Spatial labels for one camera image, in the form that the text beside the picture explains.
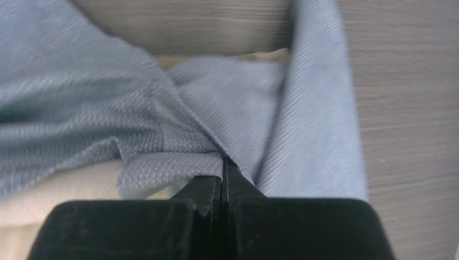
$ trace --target blue-gray fabric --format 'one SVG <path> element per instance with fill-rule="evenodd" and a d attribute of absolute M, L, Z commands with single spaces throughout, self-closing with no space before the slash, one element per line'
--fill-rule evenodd
<path fill-rule="evenodd" d="M 145 198 L 221 176 L 271 197 L 367 200 L 346 40 L 333 0 L 299 0 L 291 63 L 200 57 L 163 71 L 65 0 L 0 0 L 0 197 L 122 159 Z"/>

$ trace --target garment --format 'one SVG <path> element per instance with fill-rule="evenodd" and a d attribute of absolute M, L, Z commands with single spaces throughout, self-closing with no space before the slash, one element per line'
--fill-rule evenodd
<path fill-rule="evenodd" d="M 196 58 L 163 71 L 64 0 L 0 0 L 0 196 L 121 158 L 118 192 L 220 176 L 268 196 L 367 199 L 334 1 L 299 1 L 292 62 Z"/>

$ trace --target wooden surface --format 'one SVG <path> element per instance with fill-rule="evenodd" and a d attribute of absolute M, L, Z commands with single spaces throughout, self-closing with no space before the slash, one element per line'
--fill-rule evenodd
<path fill-rule="evenodd" d="M 160 54 L 287 46 L 286 0 L 74 0 L 105 31 Z M 371 201 L 399 259 L 459 242 L 459 1 L 339 0 Z"/>

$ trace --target crumpled cloth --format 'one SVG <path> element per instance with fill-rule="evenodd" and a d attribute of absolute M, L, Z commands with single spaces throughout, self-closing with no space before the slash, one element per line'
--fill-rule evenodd
<path fill-rule="evenodd" d="M 145 198 L 221 176 L 271 197 L 367 199 L 346 43 L 333 0 L 300 0 L 288 66 L 201 57 L 163 71 L 65 0 L 0 0 L 0 197 L 121 158 Z"/>

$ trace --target gray wood grain surface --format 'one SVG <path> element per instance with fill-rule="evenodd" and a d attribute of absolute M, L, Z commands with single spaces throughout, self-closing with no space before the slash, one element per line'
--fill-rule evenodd
<path fill-rule="evenodd" d="M 288 46 L 285 0 L 74 0 L 154 54 Z M 399 259 L 453 259 L 459 243 L 459 1 L 339 0 L 371 201 Z"/>

